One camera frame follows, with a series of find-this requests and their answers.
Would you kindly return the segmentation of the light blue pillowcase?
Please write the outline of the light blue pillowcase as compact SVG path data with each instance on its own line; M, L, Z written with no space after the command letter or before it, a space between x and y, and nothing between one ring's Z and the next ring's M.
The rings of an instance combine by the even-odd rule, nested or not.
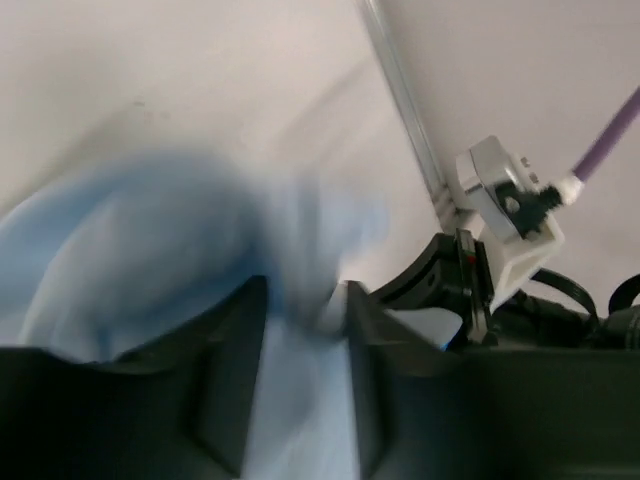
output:
M306 180L152 155L52 184L1 222L1 352L110 362L249 279L268 303L237 479L356 479L343 265L383 241L386 208Z

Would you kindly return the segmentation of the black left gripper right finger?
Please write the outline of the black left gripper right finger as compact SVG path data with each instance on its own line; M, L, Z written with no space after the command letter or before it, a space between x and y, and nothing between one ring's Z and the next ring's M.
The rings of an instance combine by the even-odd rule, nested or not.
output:
M442 351L347 286L363 479L635 479L635 352Z

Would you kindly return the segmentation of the white pillow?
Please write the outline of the white pillow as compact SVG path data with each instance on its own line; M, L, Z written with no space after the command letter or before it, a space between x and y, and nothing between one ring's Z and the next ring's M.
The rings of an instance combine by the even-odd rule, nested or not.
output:
M1 205L144 145L209 145L383 197L429 194L352 1L5 1Z

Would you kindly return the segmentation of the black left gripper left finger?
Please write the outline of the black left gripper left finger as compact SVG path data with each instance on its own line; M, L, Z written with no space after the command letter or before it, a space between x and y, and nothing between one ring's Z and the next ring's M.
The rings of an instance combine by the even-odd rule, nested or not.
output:
M216 307L110 362L1 352L5 479L237 479L268 289L249 279Z

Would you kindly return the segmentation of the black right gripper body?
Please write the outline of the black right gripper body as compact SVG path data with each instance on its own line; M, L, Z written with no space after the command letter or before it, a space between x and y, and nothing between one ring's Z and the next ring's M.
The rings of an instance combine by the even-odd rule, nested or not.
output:
M418 258L374 293L384 306L414 312L440 307L462 318L445 345L497 346L509 341L532 347L636 350L639 347L639 279L633 276L611 295L609 315L598 316L595 303L579 284L541 269L535 282L549 286L582 306L571 310L559 303L517 291L496 310L497 295L484 244L470 232L436 234Z

